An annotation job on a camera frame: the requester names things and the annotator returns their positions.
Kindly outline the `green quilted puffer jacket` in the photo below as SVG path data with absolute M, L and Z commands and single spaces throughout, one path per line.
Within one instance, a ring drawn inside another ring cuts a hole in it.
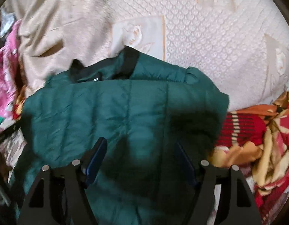
M 229 97 L 197 68 L 131 47 L 89 67 L 73 62 L 29 96 L 20 119 L 27 144 L 11 177 L 22 203 L 43 165 L 62 167 L 100 137 L 107 154 L 87 198 L 99 224 L 181 224 L 193 192 L 175 144 L 197 167 L 227 115 Z

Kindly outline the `white floral fleece blanket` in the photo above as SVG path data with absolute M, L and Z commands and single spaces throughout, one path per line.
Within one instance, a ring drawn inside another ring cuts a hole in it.
M 82 133 L 76 133 L 67 144 L 69 151 L 61 154 L 62 162 L 55 164 L 52 162 L 52 157 L 58 150 L 63 149 L 64 145 L 46 142 L 46 150 L 41 151 L 41 155 L 45 155 L 46 159 L 42 161 L 41 157 L 36 155 L 34 149 L 25 142 L 20 123 L 19 130 L 0 145 L 0 153 L 4 156 L 7 165 L 15 166 L 12 186 L 4 181 L 0 173 L 0 206 L 13 208 L 14 205 L 17 205 L 15 222 L 18 224 L 24 200 L 41 168 L 44 165 L 49 165 L 53 169 L 64 167 L 70 164 L 71 161 L 82 158 L 86 151 L 94 147 L 99 138 L 86 144 Z M 107 153 L 97 177 L 94 183 L 85 190 L 97 224 L 183 224 L 182 222 L 194 196 L 194 190 L 182 176 L 180 160 L 177 158 L 177 143 L 182 144 L 191 159 L 190 152 L 184 142 L 177 141 L 172 144 L 168 160 L 172 189 L 167 192 L 167 196 L 158 205 L 154 200 L 144 200 L 130 190 L 136 182 L 138 176 L 136 172 L 124 175 L 122 183 L 126 185 L 126 188 L 122 194 L 118 191 L 110 192 L 107 190 L 103 175 L 108 171 L 116 172 L 117 176 L 121 175 L 120 165 L 110 155 L 111 146 L 107 142 Z M 200 161 L 202 160 L 192 160 L 195 169 L 199 168 Z M 214 206 L 219 206 L 220 193 L 221 186 L 216 185 Z

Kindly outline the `orange yellow red blanket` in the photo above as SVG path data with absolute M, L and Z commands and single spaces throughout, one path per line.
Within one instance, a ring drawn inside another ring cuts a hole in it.
M 272 105 L 233 112 L 258 115 L 265 122 L 263 143 L 215 145 L 208 161 L 220 168 L 238 165 L 253 189 L 262 223 L 271 224 L 289 198 L 289 92 L 283 92 Z

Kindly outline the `red striped knit garment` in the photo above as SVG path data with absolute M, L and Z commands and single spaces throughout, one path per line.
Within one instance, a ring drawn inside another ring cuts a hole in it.
M 265 122 L 258 115 L 228 113 L 215 145 L 243 146 L 246 142 L 251 141 L 258 146 L 263 143 L 265 132 Z

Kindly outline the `pink penguin print garment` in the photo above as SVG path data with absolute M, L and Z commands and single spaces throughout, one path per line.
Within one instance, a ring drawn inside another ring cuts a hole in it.
M 3 118 L 13 116 L 13 107 L 17 96 L 15 77 L 20 46 L 18 30 L 21 23 L 21 20 L 15 22 L 5 45 L 0 49 L 0 116 Z

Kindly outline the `cream patterned quilt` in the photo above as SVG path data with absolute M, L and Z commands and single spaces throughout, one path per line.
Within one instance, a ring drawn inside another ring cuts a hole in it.
M 196 67 L 230 110 L 289 90 L 289 26 L 272 0 L 6 0 L 21 20 L 28 95 L 79 59 L 89 66 L 125 46 Z

